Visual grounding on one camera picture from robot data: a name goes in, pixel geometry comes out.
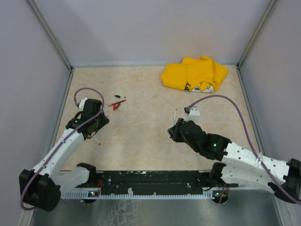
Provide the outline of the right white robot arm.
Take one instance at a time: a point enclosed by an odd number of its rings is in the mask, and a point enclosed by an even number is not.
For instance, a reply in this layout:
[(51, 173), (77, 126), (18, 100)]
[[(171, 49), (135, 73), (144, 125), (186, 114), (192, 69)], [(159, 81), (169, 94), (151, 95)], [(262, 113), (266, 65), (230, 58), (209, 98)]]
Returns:
[(183, 118), (167, 132), (174, 142), (185, 143), (194, 152), (216, 161), (210, 174), (213, 185), (252, 186), (268, 191), (285, 202), (300, 204), (299, 160), (291, 158), (283, 161), (254, 153), (226, 137), (205, 133), (195, 122)]

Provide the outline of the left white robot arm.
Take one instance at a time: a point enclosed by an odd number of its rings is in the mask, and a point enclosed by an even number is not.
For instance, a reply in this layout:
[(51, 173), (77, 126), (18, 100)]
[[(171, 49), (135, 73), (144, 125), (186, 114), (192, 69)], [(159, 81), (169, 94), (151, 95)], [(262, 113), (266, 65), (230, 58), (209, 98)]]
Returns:
[(92, 187), (97, 183), (96, 167), (87, 163), (79, 163), (75, 169), (60, 175), (77, 148), (110, 121), (100, 100), (83, 99), (81, 106), (81, 111), (67, 123), (51, 151), (32, 170), (24, 169), (20, 173), (20, 206), (23, 210), (52, 211), (65, 193), (83, 184)]

